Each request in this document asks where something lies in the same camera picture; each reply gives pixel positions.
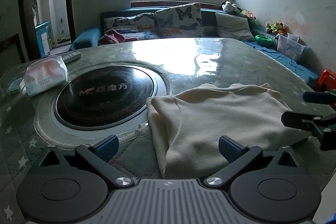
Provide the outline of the cream knit garment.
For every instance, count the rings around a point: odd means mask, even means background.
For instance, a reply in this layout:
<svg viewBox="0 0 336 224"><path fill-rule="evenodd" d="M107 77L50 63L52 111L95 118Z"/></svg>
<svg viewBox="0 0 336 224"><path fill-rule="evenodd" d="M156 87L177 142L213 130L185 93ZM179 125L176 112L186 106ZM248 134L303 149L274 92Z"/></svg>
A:
<svg viewBox="0 0 336 224"><path fill-rule="evenodd" d="M222 169L228 163L218 148L223 135L269 150L310 135L283 125L281 116L290 107L268 83L202 84L174 96L148 98L146 105L163 178L201 178Z"/></svg>

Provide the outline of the red plastic stool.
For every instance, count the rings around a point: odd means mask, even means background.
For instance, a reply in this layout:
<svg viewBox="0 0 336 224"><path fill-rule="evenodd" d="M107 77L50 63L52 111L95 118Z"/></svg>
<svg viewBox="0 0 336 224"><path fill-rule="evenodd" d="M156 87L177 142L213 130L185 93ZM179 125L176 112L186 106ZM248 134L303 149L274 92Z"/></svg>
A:
<svg viewBox="0 0 336 224"><path fill-rule="evenodd" d="M318 91L331 91L336 89L336 74L330 69L324 69L321 73L318 83Z"/></svg>

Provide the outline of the black round induction cooktop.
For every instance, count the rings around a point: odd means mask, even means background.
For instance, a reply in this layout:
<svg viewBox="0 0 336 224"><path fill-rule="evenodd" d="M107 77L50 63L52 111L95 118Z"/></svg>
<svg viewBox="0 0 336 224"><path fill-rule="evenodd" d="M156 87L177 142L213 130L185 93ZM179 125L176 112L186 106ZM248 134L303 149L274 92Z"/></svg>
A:
<svg viewBox="0 0 336 224"><path fill-rule="evenodd" d="M130 65L94 69L71 80L54 101L54 115L75 130L101 130L125 123L157 94L151 71Z"/></svg>

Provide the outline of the clear plastic storage box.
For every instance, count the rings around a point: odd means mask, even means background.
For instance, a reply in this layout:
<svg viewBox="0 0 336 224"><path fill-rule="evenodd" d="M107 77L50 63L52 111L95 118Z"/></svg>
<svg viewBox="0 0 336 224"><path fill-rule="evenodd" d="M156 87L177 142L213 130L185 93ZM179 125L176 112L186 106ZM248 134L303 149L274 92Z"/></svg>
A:
<svg viewBox="0 0 336 224"><path fill-rule="evenodd" d="M299 62L307 54L308 47L300 44L299 37L292 34L277 35L277 50L293 61Z"/></svg>

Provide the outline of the green brown plush toys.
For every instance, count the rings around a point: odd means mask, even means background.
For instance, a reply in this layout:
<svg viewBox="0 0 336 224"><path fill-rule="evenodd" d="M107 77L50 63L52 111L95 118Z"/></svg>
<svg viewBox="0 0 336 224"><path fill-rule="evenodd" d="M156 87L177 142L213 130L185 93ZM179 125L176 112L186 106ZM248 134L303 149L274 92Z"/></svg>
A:
<svg viewBox="0 0 336 224"><path fill-rule="evenodd" d="M267 23L265 25L265 31L269 34L273 35L283 35L287 36L288 29L285 23L282 22L275 22L274 24Z"/></svg>

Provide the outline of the green bowl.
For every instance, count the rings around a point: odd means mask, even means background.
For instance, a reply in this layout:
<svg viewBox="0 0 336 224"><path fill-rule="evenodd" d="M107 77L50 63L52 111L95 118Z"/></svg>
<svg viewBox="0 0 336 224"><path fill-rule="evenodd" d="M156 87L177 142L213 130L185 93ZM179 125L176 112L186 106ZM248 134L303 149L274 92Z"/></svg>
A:
<svg viewBox="0 0 336 224"><path fill-rule="evenodd" d="M256 35L255 40L259 45L263 47L273 47L274 46L274 40L269 38L268 36Z"/></svg>

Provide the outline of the white tissue pack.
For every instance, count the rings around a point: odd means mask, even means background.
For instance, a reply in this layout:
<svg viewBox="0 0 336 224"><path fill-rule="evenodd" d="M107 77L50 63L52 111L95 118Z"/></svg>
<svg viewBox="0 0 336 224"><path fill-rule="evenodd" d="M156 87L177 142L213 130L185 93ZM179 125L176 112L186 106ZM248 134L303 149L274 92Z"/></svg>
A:
<svg viewBox="0 0 336 224"><path fill-rule="evenodd" d="M61 56L51 56L29 65L24 75L27 94L33 97L68 81L68 69Z"/></svg>

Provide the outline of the grey remote control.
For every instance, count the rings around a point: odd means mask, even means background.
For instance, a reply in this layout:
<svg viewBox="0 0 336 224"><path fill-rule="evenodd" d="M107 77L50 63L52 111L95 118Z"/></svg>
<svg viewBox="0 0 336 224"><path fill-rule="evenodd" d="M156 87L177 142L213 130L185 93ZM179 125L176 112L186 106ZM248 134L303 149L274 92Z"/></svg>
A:
<svg viewBox="0 0 336 224"><path fill-rule="evenodd" d="M72 61L78 60L82 57L82 53L79 51L71 52L65 56L62 56L62 60L65 64L71 63Z"/></svg>

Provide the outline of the orange plush toy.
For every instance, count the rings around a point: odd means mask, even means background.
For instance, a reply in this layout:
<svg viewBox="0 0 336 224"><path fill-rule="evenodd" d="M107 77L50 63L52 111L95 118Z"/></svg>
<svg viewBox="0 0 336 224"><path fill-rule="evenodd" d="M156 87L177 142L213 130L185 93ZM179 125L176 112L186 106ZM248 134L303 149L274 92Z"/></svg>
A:
<svg viewBox="0 0 336 224"><path fill-rule="evenodd" d="M245 16L249 20L256 20L256 16L248 10L242 10L240 15Z"/></svg>

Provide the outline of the grey plain cushion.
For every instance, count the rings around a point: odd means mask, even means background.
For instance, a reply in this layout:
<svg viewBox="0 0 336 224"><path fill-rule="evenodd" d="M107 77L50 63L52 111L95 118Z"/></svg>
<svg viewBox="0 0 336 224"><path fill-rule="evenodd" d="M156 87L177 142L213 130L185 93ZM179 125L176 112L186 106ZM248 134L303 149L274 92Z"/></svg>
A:
<svg viewBox="0 0 336 224"><path fill-rule="evenodd" d="M254 41L248 19L223 13L216 13L217 33L220 38Z"/></svg>

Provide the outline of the pink cloth on sofa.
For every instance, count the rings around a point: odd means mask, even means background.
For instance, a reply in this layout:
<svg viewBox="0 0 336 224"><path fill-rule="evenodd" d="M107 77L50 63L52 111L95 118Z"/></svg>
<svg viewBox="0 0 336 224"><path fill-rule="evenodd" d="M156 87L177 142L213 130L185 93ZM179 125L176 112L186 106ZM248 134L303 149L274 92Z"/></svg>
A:
<svg viewBox="0 0 336 224"><path fill-rule="evenodd" d="M108 44L120 44L125 42L138 41L138 38L126 38L122 34L118 33L114 29L110 29L105 32L105 34L98 40L98 45L108 45Z"/></svg>

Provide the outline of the panda plush toy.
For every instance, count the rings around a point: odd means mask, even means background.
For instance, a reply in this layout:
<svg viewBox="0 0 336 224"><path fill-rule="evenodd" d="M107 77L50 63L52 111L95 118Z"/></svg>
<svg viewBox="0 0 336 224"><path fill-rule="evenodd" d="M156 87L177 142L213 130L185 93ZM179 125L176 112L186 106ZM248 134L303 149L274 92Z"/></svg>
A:
<svg viewBox="0 0 336 224"><path fill-rule="evenodd" d="M225 1L222 3L222 9L224 12L228 12L231 14L241 14L242 10L237 7L235 3L231 3L229 1Z"/></svg>

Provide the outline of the teal corner sofa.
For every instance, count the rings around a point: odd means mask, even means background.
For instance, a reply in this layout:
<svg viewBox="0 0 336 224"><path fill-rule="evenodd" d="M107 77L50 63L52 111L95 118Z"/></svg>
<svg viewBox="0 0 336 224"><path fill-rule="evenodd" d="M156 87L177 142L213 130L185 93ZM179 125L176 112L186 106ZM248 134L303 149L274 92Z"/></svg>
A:
<svg viewBox="0 0 336 224"><path fill-rule="evenodd" d="M74 51L82 48L98 46L98 40L103 36L103 32L107 30L105 21L108 18L136 16L143 13L154 13L160 9L161 7L133 7L131 9L120 11L103 12L100 14L100 27L92 27L84 30L71 44L70 50ZM214 9L201 9L205 35L208 38L214 38L218 36L217 22L215 19L216 12L217 11ZM261 51L262 53L287 67L290 71L301 77L311 88L316 89L318 87L318 79L320 75L316 71L314 71L310 66L306 65L303 61L294 61L288 56L279 52L276 49L277 38L274 35L266 34L266 32L262 31L259 24L250 19L248 20L248 24L253 35L265 36L268 39L271 39L271 42L260 44L257 41L249 42L248 40L244 40L244 43L258 51Z"/></svg>

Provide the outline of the long butterfly cushion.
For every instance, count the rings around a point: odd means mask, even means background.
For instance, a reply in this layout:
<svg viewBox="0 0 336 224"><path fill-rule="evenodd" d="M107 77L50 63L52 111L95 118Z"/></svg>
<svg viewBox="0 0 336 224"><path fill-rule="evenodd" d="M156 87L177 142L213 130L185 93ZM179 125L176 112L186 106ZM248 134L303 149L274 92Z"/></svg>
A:
<svg viewBox="0 0 336 224"><path fill-rule="evenodd" d="M146 12L134 16L110 17L105 18L103 22L104 32L113 29L126 39L159 39L159 36L155 33L154 13Z"/></svg>

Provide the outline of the blue white cabinet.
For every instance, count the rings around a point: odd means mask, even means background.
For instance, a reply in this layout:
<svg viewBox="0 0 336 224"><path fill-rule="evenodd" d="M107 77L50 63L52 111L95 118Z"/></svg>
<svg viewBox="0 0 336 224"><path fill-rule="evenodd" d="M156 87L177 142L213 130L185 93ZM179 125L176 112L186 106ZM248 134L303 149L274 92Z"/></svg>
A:
<svg viewBox="0 0 336 224"><path fill-rule="evenodd" d="M46 57L51 51L51 44L49 38L49 22L46 21L35 27L37 42L41 57Z"/></svg>

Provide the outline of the large butterfly cushion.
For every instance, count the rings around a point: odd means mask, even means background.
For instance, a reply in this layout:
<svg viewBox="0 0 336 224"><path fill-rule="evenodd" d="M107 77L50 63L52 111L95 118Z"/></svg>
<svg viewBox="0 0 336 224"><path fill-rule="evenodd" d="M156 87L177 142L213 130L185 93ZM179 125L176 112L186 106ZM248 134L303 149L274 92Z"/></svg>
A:
<svg viewBox="0 0 336 224"><path fill-rule="evenodd" d="M154 15L163 38L205 37L200 3L161 9Z"/></svg>

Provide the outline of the dark wooden door frame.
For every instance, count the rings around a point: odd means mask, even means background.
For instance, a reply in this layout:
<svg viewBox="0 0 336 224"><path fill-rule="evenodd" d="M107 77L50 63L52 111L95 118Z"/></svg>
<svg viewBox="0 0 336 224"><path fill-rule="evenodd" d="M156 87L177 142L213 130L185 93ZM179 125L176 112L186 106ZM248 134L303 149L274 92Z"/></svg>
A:
<svg viewBox="0 0 336 224"><path fill-rule="evenodd" d="M40 59L41 53L35 33L31 0L18 0L23 42L29 61Z"/></svg>

